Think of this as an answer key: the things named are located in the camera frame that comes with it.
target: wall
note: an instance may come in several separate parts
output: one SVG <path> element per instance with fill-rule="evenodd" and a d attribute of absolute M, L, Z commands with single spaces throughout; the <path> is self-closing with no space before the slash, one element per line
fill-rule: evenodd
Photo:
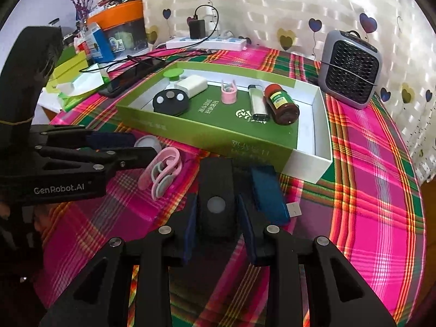
<path fill-rule="evenodd" d="M 75 30 L 75 9 L 71 0 L 20 0 L 0 30 L 0 69 L 21 30 L 60 19 L 64 34 Z"/>

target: white power strip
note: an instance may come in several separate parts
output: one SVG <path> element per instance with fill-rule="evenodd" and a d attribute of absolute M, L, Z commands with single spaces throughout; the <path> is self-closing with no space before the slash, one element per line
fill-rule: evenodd
<path fill-rule="evenodd" d="M 197 43 L 199 41 L 200 39 L 176 37 L 167 41 L 166 48 L 167 49 L 184 48 L 187 47 L 188 45 Z M 211 38 L 192 48 L 242 51 L 247 49 L 247 40 L 237 39 L 237 38 L 229 38 L 229 39 Z"/>

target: grey portable fan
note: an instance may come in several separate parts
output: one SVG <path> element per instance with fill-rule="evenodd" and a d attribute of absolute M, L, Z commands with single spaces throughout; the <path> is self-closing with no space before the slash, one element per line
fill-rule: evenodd
<path fill-rule="evenodd" d="M 357 109 L 371 100 L 382 69 L 380 52 L 351 32 L 330 31 L 324 44 L 318 84 L 326 93 Z"/>

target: fan grille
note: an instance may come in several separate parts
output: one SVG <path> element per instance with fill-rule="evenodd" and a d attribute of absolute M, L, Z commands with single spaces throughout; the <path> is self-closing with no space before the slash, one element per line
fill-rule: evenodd
<path fill-rule="evenodd" d="M 340 66 L 372 84 L 379 71 L 379 61 L 375 57 L 343 40 L 334 44 L 330 64 Z M 329 66 L 327 71 L 327 87 L 359 104 L 364 104 L 370 97 L 372 84 L 334 66 Z"/>

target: bottle label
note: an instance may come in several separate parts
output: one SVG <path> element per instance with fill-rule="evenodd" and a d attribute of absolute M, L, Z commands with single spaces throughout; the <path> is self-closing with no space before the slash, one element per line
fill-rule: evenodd
<path fill-rule="evenodd" d="M 279 91 L 273 93 L 270 97 L 272 104 L 274 104 L 275 109 L 278 109 L 280 106 L 286 103 L 294 103 L 292 98 L 288 95 L 286 91 Z"/>

